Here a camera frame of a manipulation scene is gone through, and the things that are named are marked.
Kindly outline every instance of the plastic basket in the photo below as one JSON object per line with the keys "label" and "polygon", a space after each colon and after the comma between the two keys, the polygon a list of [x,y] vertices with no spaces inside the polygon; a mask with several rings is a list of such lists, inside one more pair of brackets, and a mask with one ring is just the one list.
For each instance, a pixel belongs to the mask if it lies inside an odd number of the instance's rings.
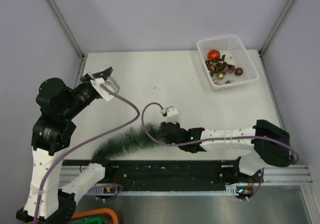
{"label": "plastic basket", "polygon": [[[196,44],[206,75],[215,91],[248,84],[259,78],[259,73],[253,61],[237,36],[229,35],[209,38],[199,40]],[[221,56],[225,54],[225,61],[230,65],[235,65],[237,68],[242,68],[244,73],[241,76],[236,76],[234,73],[226,74],[223,80],[219,80],[221,85],[216,85],[213,82],[213,79],[217,78],[216,74],[211,77],[205,63],[210,50],[219,50]],[[227,80],[234,81],[234,83],[225,84]]]}

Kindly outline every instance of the gray wall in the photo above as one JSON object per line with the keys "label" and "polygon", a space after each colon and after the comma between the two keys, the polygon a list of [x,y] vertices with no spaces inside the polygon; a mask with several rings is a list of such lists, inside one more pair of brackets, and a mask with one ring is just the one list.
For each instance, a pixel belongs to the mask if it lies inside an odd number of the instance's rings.
{"label": "gray wall", "polygon": [[265,55],[291,134],[320,194],[320,0],[298,0]]}
{"label": "gray wall", "polygon": [[196,49],[235,34],[260,49],[287,0],[56,0],[85,52]]}
{"label": "gray wall", "polygon": [[38,87],[50,77],[73,86],[79,59],[45,0],[0,0],[0,16],[0,219],[20,223],[15,213],[29,193]]}

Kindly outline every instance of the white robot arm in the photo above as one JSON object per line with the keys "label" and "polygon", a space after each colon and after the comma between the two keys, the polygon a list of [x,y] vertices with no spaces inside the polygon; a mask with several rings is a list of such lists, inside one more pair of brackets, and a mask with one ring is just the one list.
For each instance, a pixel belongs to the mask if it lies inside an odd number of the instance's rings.
{"label": "white robot arm", "polygon": [[167,143],[186,143],[203,140],[199,144],[179,146],[191,153],[199,151],[215,151],[217,149],[248,150],[249,154],[237,159],[235,172],[252,176],[268,166],[286,167],[291,163],[287,148],[267,140],[257,139],[260,136],[279,140],[289,145],[289,134],[266,120],[257,120],[255,126],[237,130],[207,130],[192,128],[188,131],[180,128],[179,113],[174,106],[161,111],[166,121],[160,127],[161,136]]}

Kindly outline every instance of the white tabletop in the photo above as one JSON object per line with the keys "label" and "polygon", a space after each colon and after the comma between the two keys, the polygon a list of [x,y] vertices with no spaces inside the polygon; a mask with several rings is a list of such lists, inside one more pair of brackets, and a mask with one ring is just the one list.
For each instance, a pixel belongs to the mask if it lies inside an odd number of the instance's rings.
{"label": "white tabletop", "polygon": [[[225,130],[253,126],[265,119],[279,126],[257,50],[248,51],[260,79],[246,86],[215,92],[206,76],[197,51],[90,53],[84,73],[99,72],[110,66],[112,76],[120,85],[119,94],[142,111],[149,102],[164,107],[174,105],[180,113],[182,128],[203,127]],[[145,120],[160,124],[164,118],[156,106],[150,107]],[[95,100],[76,118],[77,128],[71,147],[115,128],[132,119],[135,111],[120,100]],[[132,126],[139,126],[140,119]],[[66,159],[91,159],[100,143],[115,134],[94,141]],[[122,160],[209,160],[235,159],[244,151],[229,150],[187,153],[177,147],[157,147],[117,158]]]}

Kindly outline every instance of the metal extrusion bar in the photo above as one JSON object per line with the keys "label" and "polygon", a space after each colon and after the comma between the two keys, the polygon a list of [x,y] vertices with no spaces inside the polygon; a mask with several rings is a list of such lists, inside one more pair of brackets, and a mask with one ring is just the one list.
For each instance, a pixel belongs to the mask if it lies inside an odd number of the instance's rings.
{"label": "metal extrusion bar", "polygon": [[75,80],[75,87],[80,84],[80,78],[82,75],[84,75],[83,72],[85,70],[86,59],[87,59],[86,55],[82,59],[80,59],[79,70],[78,70],[78,74],[77,74],[76,80]]}
{"label": "metal extrusion bar", "polygon": [[260,54],[263,56],[263,54],[266,52],[266,50],[268,49],[271,41],[274,39],[274,37],[276,36],[276,33],[278,32],[278,30],[280,29],[280,27],[282,26],[282,24],[284,23],[284,20],[286,19],[288,13],[290,12],[290,10],[292,9],[292,7],[294,6],[294,4],[297,2],[297,0],[289,0],[284,8],[284,10],[282,11],[279,19],[277,20],[277,22],[275,23],[275,25],[273,26],[271,32],[269,33],[262,49],[260,50]]}
{"label": "metal extrusion bar", "polygon": [[320,203],[314,186],[301,186],[302,195],[312,224],[320,224]]}
{"label": "metal extrusion bar", "polygon": [[[264,171],[264,183],[262,185],[313,185],[309,169],[306,165],[290,165],[286,168],[268,167]],[[63,166],[61,169],[60,185],[71,182],[80,174],[79,166]],[[245,186],[246,183],[236,183],[231,186]]]}
{"label": "metal extrusion bar", "polygon": [[82,53],[78,43],[76,42],[76,39],[74,38],[69,26],[67,25],[63,15],[61,14],[59,8],[57,7],[54,0],[46,0],[50,9],[53,12],[53,15],[55,16],[58,24],[60,25],[63,33],[65,34],[66,38],[70,42],[71,46],[73,47],[74,51],[77,53],[79,58],[83,58],[84,54]]}
{"label": "metal extrusion bar", "polygon": [[278,101],[277,94],[276,94],[276,91],[275,91],[275,87],[272,85],[272,81],[270,80],[270,77],[269,77],[269,70],[268,70],[267,66],[265,65],[265,62],[264,62],[263,59],[264,58],[262,56],[260,56],[262,68],[264,70],[264,75],[265,75],[265,78],[266,78],[266,82],[268,84],[268,87],[269,87],[269,90],[270,90],[270,93],[271,93],[273,105],[274,105],[274,107],[276,109],[275,111],[276,111],[276,115],[277,115],[277,117],[279,119],[280,127],[282,129],[284,129],[284,130],[287,130],[286,129],[286,123],[284,121],[282,110],[281,110],[281,107],[279,105],[279,101]]}

